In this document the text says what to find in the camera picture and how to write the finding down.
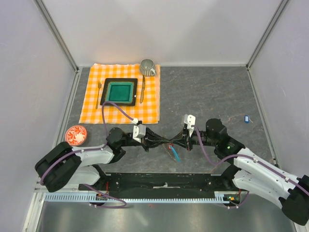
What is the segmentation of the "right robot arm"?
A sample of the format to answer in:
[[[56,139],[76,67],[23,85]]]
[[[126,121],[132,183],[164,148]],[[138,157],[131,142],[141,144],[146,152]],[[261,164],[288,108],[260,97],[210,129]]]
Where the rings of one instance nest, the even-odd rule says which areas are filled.
[[[309,177],[298,177],[265,161],[253,153],[244,144],[232,138],[220,119],[211,118],[206,122],[205,131],[195,125],[195,117],[188,115],[184,128],[179,135],[171,139],[191,150],[194,145],[201,148],[213,146],[219,158],[215,166],[223,162],[230,163],[230,171],[221,178],[226,190],[246,190],[258,195],[276,206],[294,223],[305,226],[309,221]]]

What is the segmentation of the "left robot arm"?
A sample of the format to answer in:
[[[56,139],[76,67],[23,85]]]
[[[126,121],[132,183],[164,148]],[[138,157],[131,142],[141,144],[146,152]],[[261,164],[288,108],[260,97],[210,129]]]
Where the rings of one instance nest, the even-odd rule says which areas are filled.
[[[59,143],[36,163],[35,171],[41,179],[40,184],[49,192],[56,192],[68,184],[88,184],[101,190],[106,178],[95,165],[118,162],[127,146],[141,146],[149,151],[167,143],[169,139],[142,124],[134,126],[132,132],[115,127],[108,132],[106,142],[99,146],[75,147],[68,142]]]

